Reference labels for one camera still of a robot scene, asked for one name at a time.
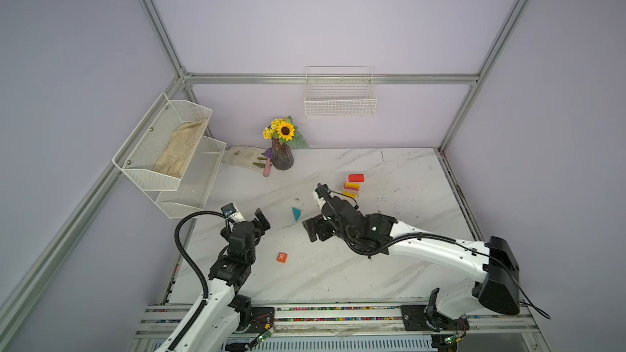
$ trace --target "two-tier mesh shelf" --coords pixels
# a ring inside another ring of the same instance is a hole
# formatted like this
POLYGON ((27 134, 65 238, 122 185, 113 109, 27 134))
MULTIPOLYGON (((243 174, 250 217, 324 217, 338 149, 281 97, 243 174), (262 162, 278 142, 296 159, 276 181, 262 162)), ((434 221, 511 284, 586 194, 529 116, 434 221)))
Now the two-tier mesh shelf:
POLYGON ((226 143, 204 136, 212 110, 186 100, 165 99, 150 127, 124 157, 124 147, 113 157, 113 163, 170 219, 201 211, 217 175, 226 143), (157 161, 168 146, 174 131, 184 123, 195 123, 197 140, 176 151, 176 172, 156 171, 157 161))
POLYGON ((371 66, 309 66, 304 90, 308 118, 373 117, 376 95, 371 66))

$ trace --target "teal triangle block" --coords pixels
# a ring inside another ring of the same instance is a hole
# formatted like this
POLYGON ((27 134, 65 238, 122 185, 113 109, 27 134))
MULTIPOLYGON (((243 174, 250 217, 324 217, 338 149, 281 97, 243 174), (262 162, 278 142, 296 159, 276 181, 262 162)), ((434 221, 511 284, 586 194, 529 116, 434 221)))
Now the teal triangle block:
POLYGON ((293 217, 295 218, 295 221, 298 221, 298 218, 300 218, 302 211, 300 211, 298 208, 293 207, 291 207, 291 211, 293 212, 293 217))

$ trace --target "yellow flower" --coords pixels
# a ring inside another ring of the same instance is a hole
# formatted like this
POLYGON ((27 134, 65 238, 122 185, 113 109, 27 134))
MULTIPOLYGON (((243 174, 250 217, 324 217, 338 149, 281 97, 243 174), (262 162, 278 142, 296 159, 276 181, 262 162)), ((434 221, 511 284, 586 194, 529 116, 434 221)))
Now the yellow flower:
POLYGON ((280 123, 283 122, 283 120, 281 119, 276 119, 274 121, 272 121, 272 126, 270 127, 272 129, 272 132, 275 131, 278 126, 280 125, 280 123))
POLYGON ((293 129, 293 125, 287 121, 281 121, 278 128, 276 128, 276 131, 278 132, 279 138, 282 137, 283 139, 289 141, 293 139, 295 129, 293 129))
POLYGON ((272 132, 273 130, 269 129, 269 128, 265 128, 265 130, 263 131, 263 139, 265 140, 269 140, 272 138, 272 132))

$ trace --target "pink handle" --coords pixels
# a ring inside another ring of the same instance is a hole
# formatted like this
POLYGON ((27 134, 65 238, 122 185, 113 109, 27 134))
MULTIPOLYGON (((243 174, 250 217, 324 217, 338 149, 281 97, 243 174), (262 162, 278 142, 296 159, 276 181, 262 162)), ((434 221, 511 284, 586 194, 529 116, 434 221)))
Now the pink handle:
POLYGON ((265 168, 263 169, 263 176, 264 177, 269 177, 270 176, 270 166, 271 166, 271 162, 270 159, 267 158, 267 160, 265 161, 265 168))

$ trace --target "marble surface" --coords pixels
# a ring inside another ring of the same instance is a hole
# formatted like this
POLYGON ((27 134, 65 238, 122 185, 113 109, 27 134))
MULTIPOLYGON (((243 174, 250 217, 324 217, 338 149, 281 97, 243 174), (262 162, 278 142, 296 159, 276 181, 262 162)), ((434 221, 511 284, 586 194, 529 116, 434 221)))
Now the marble surface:
MULTIPOLYGON (((302 221, 319 214, 317 183, 338 191, 348 173, 365 174, 358 198, 365 214, 387 214, 445 236, 471 233, 431 148, 293 150, 295 164, 270 177, 222 163, 205 209, 234 202, 247 218, 260 207, 272 228, 257 246, 257 260, 241 293, 256 303, 423 300, 435 287, 464 278, 441 266, 405 256, 354 254, 339 238, 310 242, 302 221), (295 222, 291 207, 302 210, 295 222), (278 252, 288 254, 285 264, 278 252)), ((201 216, 187 248, 205 275, 227 244, 223 220, 201 216)), ((190 303, 200 282, 184 262, 170 303, 190 303)))

